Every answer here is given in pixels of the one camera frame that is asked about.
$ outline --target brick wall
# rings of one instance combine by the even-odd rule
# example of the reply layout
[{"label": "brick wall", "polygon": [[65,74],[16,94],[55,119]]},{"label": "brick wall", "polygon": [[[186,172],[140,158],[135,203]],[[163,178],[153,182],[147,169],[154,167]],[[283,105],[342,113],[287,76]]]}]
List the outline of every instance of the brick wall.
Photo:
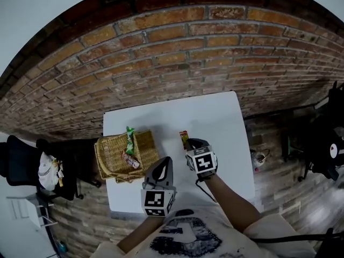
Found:
[{"label": "brick wall", "polygon": [[0,130],[98,137],[103,113],[234,90],[244,116],[344,82],[344,25],[311,0],[84,0],[0,79]]}]

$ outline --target white wall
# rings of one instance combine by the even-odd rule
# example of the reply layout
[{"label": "white wall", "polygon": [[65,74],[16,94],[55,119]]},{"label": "white wall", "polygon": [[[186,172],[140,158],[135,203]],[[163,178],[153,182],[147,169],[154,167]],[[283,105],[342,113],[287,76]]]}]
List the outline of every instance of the white wall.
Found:
[{"label": "white wall", "polygon": [[[8,135],[0,132],[0,142]],[[33,142],[24,141],[31,146]],[[12,220],[6,197],[26,197],[35,187],[11,187],[0,176],[0,253],[5,258],[46,258],[55,254],[45,228],[38,228],[29,219]]]},{"label": "white wall", "polygon": [[[0,0],[0,74],[46,24],[82,0]],[[315,0],[344,21],[342,0]]]}]

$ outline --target wicker basket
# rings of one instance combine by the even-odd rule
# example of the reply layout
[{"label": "wicker basket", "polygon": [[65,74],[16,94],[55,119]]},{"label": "wicker basket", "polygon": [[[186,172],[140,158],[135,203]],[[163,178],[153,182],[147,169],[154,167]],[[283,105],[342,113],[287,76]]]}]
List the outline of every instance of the wicker basket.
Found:
[{"label": "wicker basket", "polygon": [[122,159],[127,146],[127,134],[99,138],[95,143],[97,164],[102,179],[116,178],[117,183],[132,182],[145,175],[145,171],[159,159],[151,131],[133,133],[134,157],[140,163],[138,169]]}]

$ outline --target t-shirt sleeve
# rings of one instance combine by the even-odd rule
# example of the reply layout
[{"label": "t-shirt sleeve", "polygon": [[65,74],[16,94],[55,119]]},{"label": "t-shirt sleeve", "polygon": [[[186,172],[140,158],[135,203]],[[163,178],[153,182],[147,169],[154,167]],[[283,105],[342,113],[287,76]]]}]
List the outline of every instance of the t-shirt sleeve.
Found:
[{"label": "t-shirt sleeve", "polygon": [[122,258],[125,253],[111,242],[101,243],[90,258]]},{"label": "t-shirt sleeve", "polygon": [[[279,214],[263,217],[247,227],[243,233],[252,239],[271,239],[299,235]],[[314,258],[316,254],[307,241],[259,243],[258,246],[285,257]]]}]

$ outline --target white plastic bag on floor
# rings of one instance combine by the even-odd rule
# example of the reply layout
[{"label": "white plastic bag on floor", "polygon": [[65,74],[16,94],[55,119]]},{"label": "white plastic bag on floor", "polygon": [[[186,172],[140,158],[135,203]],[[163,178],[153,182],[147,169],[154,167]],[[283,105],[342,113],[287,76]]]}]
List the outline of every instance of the white plastic bag on floor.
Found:
[{"label": "white plastic bag on floor", "polygon": [[55,186],[59,182],[58,177],[58,165],[53,163],[55,158],[53,156],[42,153],[39,169],[38,169],[38,178],[40,184],[49,191],[53,191]]}]

